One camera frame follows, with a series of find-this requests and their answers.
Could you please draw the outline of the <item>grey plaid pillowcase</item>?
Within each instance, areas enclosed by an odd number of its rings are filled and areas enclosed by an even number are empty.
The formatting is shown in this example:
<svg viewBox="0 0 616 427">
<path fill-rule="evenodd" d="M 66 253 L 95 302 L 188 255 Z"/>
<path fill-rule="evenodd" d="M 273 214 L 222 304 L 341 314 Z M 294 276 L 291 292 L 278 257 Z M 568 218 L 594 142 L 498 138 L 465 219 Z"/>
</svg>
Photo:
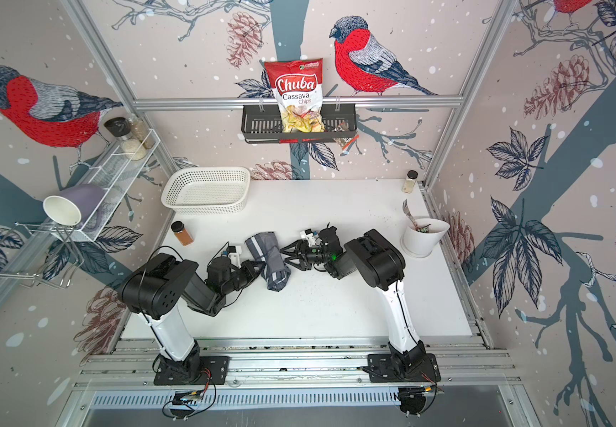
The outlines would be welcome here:
<svg viewBox="0 0 616 427">
<path fill-rule="evenodd" d="M 245 244 L 257 262 L 265 263 L 261 276 L 270 291 L 280 292 L 288 284 L 291 271 L 279 251 L 279 242 L 274 232 L 265 231 L 248 238 Z"/>
</svg>

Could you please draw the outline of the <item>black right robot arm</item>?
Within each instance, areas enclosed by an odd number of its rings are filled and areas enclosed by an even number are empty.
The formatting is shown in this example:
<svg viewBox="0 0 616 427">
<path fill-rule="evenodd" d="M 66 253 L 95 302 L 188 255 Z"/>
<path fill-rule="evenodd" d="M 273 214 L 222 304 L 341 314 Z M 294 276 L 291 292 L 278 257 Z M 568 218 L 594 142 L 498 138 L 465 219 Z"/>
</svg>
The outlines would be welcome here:
<svg viewBox="0 0 616 427">
<path fill-rule="evenodd" d="M 391 361 L 385 365 L 401 379 L 421 371 L 427 352 L 413 326 L 404 295 L 406 262 L 400 250 L 379 231 L 371 229 L 342 245 L 336 227 L 329 226 L 316 237 L 300 238 L 279 252 L 288 265 L 302 272 L 320 266 L 334 279 L 359 273 L 384 301 L 391 352 Z"/>
</svg>

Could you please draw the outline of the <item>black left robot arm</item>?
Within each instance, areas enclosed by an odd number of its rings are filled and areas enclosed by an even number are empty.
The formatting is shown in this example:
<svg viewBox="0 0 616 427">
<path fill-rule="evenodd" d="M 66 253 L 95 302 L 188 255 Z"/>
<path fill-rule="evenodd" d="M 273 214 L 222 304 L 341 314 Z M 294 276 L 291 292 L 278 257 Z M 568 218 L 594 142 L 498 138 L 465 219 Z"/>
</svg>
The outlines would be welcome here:
<svg viewBox="0 0 616 427">
<path fill-rule="evenodd" d="M 179 302 L 199 314 L 216 316 L 226 305 L 227 295 L 242 292 L 261 276 L 266 263 L 243 261 L 236 265 L 227 255 L 217 256 L 206 266 L 156 254 L 123 283 L 117 294 L 132 313 L 142 316 L 160 346 L 160 368 L 193 376 L 201 370 L 199 344 L 188 332 L 178 309 Z"/>
</svg>

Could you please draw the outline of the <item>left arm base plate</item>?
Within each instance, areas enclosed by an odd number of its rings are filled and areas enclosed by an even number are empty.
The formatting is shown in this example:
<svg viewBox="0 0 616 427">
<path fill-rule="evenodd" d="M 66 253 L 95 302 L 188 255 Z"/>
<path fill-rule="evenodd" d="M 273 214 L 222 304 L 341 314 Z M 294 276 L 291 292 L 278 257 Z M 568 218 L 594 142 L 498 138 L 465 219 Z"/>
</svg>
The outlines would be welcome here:
<svg viewBox="0 0 616 427">
<path fill-rule="evenodd" d="M 152 366 L 156 386 L 223 385 L 231 358 L 227 356 L 201 357 L 195 355 L 185 361 L 173 361 L 158 355 Z"/>
</svg>

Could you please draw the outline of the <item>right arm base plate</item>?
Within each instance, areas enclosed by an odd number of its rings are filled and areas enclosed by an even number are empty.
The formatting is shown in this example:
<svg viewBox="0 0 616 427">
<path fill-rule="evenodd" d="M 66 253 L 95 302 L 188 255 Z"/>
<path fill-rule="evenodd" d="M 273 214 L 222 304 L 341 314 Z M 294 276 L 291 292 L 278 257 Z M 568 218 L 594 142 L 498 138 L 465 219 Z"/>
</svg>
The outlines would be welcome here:
<svg viewBox="0 0 616 427">
<path fill-rule="evenodd" d="M 441 381 L 439 365 L 433 354 L 427 353 L 412 364 L 391 354 L 369 354 L 362 371 L 372 383 L 429 383 Z"/>
</svg>

